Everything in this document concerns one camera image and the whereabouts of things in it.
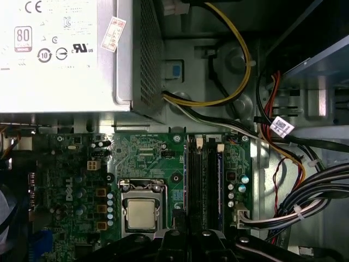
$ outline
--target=power supply vent grille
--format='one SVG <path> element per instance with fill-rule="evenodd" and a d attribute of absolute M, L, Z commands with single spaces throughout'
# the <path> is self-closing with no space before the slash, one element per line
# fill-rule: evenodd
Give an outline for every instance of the power supply vent grille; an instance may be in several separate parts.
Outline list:
<path fill-rule="evenodd" d="M 141 2 L 141 101 L 158 111 L 161 99 L 161 61 L 163 43 L 153 0 Z"/>

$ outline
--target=metal panel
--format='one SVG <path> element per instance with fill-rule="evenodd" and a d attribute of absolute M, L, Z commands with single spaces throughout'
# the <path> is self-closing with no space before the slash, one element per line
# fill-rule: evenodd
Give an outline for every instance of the metal panel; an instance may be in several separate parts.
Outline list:
<path fill-rule="evenodd" d="M 161 121 L 164 47 L 153 0 L 134 4 L 134 30 L 133 109 Z"/>

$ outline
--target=white connector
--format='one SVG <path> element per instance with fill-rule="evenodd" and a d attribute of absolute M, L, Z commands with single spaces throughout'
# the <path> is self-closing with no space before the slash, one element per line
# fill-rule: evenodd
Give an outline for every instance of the white connector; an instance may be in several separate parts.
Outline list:
<path fill-rule="evenodd" d="M 190 4 L 181 0 L 163 0 L 164 15 L 183 15 L 189 12 Z"/>
<path fill-rule="evenodd" d="M 97 171 L 100 169 L 100 160 L 97 161 L 87 161 L 87 170 L 88 171 Z"/>
<path fill-rule="evenodd" d="M 223 153 L 224 152 L 224 144 L 218 144 L 217 145 L 217 152 Z"/>
<path fill-rule="evenodd" d="M 202 147 L 203 147 L 203 138 L 197 138 L 196 139 L 196 148 L 202 149 Z"/>
<path fill-rule="evenodd" d="M 237 203 L 234 207 L 234 221 L 236 222 L 237 229 L 246 229 L 244 223 L 241 221 L 240 216 L 245 215 L 250 217 L 250 211 L 245 207 L 243 203 Z"/>

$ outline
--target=ram slot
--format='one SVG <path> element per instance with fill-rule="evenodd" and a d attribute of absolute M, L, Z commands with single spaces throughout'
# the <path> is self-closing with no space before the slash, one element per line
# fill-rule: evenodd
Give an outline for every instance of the ram slot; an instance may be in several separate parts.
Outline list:
<path fill-rule="evenodd" d="M 219 229 L 219 176 L 216 143 L 210 143 L 207 156 L 206 201 L 208 228 Z"/>
<path fill-rule="evenodd" d="M 218 230 L 223 231 L 224 228 L 224 179 L 223 179 L 223 172 L 224 172 L 224 156 L 223 152 L 217 152 L 217 173 L 218 173 Z"/>
<path fill-rule="evenodd" d="M 202 173 L 203 173 L 203 154 L 196 148 L 193 141 L 188 142 L 186 163 L 186 195 L 187 207 L 186 213 L 190 218 L 191 230 L 198 231 L 203 228 L 203 195 L 202 195 Z"/>

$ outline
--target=barcode sticker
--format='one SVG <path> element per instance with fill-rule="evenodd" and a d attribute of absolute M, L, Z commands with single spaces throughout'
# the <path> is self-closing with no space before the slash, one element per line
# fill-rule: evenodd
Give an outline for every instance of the barcode sticker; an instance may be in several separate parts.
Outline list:
<path fill-rule="evenodd" d="M 280 116 L 277 116 L 271 124 L 270 129 L 284 138 L 294 129 L 294 126 L 283 120 Z"/>

